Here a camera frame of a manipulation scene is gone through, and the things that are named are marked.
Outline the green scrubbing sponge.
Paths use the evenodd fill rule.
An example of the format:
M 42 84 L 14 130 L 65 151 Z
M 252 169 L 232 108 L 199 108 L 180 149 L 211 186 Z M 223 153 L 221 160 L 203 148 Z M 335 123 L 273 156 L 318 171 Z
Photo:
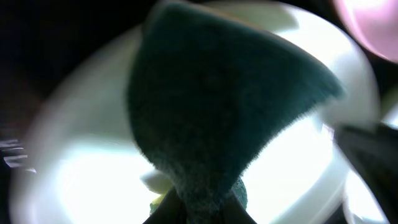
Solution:
M 293 43 L 169 1 L 144 26 L 126 104 L 137 146 L 171 179 L 187 220 L 218 223 L 261 149 L 342 94 L 334 74 Z

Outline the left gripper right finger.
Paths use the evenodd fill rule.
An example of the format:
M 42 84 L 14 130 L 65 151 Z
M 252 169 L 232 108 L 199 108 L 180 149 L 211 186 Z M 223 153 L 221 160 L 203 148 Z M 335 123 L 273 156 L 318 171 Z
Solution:
M 257 224 L 243 209 L 235 194 L 231 194 L 224 200 L 221 210 L 222 224 Z

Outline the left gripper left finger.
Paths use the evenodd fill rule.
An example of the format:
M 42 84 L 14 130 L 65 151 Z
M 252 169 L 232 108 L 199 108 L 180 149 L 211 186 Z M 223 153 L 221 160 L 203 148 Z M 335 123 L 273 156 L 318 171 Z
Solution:
M 171 188 L 155 212 L 143 224 L 187 224 L 187 213 L 176 189 Z

